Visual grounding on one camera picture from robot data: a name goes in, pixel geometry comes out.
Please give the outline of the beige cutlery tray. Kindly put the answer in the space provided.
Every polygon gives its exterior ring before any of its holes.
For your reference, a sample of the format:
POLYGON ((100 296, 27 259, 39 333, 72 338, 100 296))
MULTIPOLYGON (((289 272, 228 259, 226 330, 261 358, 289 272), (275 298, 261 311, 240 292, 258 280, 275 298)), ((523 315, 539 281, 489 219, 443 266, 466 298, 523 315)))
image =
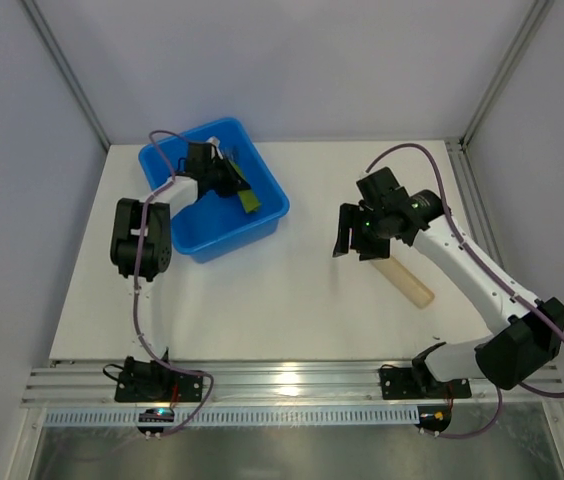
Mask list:
POLYGON ((372 260, 371 265, 418 309, 434 301, 434 292, 395 257, 372 260))

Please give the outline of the green paper napkin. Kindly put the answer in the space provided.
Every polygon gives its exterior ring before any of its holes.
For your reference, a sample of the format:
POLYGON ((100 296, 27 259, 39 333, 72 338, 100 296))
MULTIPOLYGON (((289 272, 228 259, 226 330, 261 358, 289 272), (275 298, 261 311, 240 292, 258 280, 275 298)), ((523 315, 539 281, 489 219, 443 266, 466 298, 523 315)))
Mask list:
POLYGON ((232 172, 236 175, 236 194, 246 214, 252 214, 259 210, 261 202, 256 196, 249 182, 246 180, 240 167, 233 161, 229 161, 232 172))

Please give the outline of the blue plastic bin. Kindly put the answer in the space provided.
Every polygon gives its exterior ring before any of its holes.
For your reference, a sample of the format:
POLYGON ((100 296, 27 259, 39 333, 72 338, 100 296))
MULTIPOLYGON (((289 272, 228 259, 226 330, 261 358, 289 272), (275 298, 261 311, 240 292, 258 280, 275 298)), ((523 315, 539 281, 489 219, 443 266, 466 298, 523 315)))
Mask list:
POLYGON ((176 251, 204 263, 258 241, 272 233, 287 214, 289 200, 274 178, 242 124, 235 118, 222 118, 193 128, 181 136, 168 136, 144 146, 138 155, 151 189, 168 177, 169 169, 154 145, 158 144, 173 165, 187 153, 189 142, 205 142, 215 136, 220 149, 236 147, 237 165, 261 202, 259 210, 246 214, 236 198, 221 199, 214 193, 172 217, 172 243, 176 251))

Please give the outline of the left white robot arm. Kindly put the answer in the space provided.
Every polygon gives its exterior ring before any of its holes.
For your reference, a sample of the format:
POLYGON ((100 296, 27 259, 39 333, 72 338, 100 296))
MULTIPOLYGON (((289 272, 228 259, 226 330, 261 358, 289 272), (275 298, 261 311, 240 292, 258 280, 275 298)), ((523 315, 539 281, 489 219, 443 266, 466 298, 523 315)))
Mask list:
POLYGON ((189 142, 186 157, 177 165, 158 144, 154 147, 169 175, 147 196, 117 202, 110 259, 132 295, 135 342, 150 358, 165 362, 171 327, 153 312, 156 300, 151 290, 158 275, 165 273, 171 263, 172 217, 209 193, 221 199, 236 198, 246 214, 257 212, 261 203, 231 154, 220 149, 218 138, 189 142))

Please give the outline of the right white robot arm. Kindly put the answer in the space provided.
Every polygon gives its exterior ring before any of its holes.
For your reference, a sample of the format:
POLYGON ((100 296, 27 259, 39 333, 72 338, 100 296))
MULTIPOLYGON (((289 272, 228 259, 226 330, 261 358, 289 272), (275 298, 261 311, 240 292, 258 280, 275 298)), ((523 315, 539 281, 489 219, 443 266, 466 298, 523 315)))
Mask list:
POLYGON ((430 190, 411 195, 383 167, 356 183, 361 199, 339 209, 336 257, 349 251, 360 260, 387 259, 392 241, 427 257, 465 295, 482 317, 486 337, 440 342, 412 361, 422 386, 485 378, 511 390, 560 353, 564 305, 541 300, 508 276, 454 222, 443 200, 430 190))

